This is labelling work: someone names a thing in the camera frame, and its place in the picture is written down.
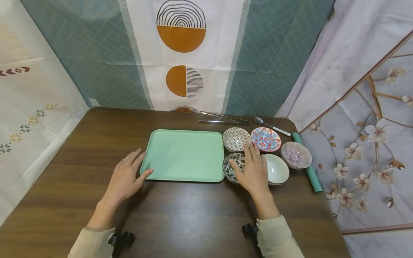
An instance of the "left hand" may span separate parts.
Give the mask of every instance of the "left hand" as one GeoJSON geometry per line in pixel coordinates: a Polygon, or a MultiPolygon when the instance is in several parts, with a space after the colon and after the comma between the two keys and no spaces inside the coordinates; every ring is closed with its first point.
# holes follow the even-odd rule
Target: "left hand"
{"type": "Polygon", "coordinates": [[[140,153],[141,149],[137,149],[116,165],[102,202],[118,206],[142,188],[145,179],[152,174],[153,169],[146,170],[136,178],[136,172],[146,155],[145,151],[140,153]]]}

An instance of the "metal tongs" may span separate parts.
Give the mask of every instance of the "metal tongs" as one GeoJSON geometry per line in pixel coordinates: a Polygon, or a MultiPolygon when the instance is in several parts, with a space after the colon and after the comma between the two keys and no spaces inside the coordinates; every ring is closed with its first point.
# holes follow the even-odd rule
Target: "metal tongs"
{"type": "Polygon", "coordinates": [[[223,116],[220,114],[216,114],[216,113],[209,113],[209,112],[204,112],[201,111],[201,114],[204,115],[208,115],[208,116],[213,116],[213,117],[218,117],[218,118],[223,118],[223,119],[227,119],[227,121],[220,121],[220,120],[200,120],[200,123],[229,123],[229,124],[243,124],[243,125],[247,125],[249,124],[248,120],[244,120],[244,119],[239,119],[239,118],[235,118],[235,117],[230,117],[230,116],[223,116]]]}

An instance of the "patterned bowl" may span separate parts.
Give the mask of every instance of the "patterned bowl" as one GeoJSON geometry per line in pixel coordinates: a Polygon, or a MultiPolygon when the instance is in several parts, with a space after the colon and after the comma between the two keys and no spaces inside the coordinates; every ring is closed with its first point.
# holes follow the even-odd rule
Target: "patterned bowl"
{"type": "Polygon", "coordinates": [[[255,128],[251,133],[252,143],[264,152],[274,152],[281,147],[280,136],[267,127],[255,128]]]}
{"type": "Polygon", "coordinates": [[[290,176],[290,171],[287,164],[278,156],[273,154],[265,154],[267,161],[268,184],[281,185],[290,176]]]}
{"type": "Polygon", "coordinates": [[[293,169],[308,168],[313,162],[310,151],[297,142],[286,142],[281,148],[281,157],[293,169]]]}
{"type": "Polygon", "coordinates": [[[224,132],[222,141],[224,142],[225,148],[231,152],[243,151],[244,144],[249,146],[251,143],[251,136],[242,128],[231,127],[224,132]]]}
{"type": "Polygon", "coordinates": [[[224,170],[225,177],[231,183],[239,184],[237,177],[235,176],[235,172],[230,164],[230,159],[233,159],[238,164],[241,171],[244,172],[245,155],[243,153],[231,153],[226,156],[224,161],[222,162],[222,169],[224,170]]]}

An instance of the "spoon handle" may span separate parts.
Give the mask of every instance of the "spoon handle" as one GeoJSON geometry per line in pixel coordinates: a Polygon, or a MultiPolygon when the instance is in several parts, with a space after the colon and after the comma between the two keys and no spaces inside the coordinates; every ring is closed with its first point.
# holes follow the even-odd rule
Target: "spoon handle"
{"type": "Polygon", "coordinates": [[[279,133],[282,133],[282,134],[284,134],[284,135],[286,135],[286,136],[288,136],[288,137],[291,136],[291,133],[289,133],[289,132],[287,132],[287,131],[284,131],[283,129],[277,128],[277,127],[275,127],[275,126],[271,126],[271,125],[269,125],[269,124],[265,124],[265,125],[269,126],[270,128],[274,129],[275,131],[277,131],[277,132],[279,132],[279,133]]]}

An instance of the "spoon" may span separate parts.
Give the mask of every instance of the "spoon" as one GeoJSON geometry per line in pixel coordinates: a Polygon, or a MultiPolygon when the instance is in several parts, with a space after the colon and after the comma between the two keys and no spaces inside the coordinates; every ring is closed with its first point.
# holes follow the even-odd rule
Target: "spoon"
{"type": "Polygon", "coordinates": [[[269,124],[267,124],[267,123],[264,123],[264,121],[262,121],[261,117],[258,117],[258,116],[254,117],[254,121],[255,121],[257,124],[266,125],[266,126],[268,126],[269,128],[274,129],[274,130],[276,130],[277,132],[282,133],[282,134],[284,134],[284,135],[286,135],[286,136],[291,136],[291,133],[289,133],[289,132],[286,132],[286,131],[284,131],[284,130],[282,130],[282,129],[280,129],[280,128],[277,128],[277,127],[275,127],[275,126],[271,126],[271,125],[269,125],[269,124]]]}

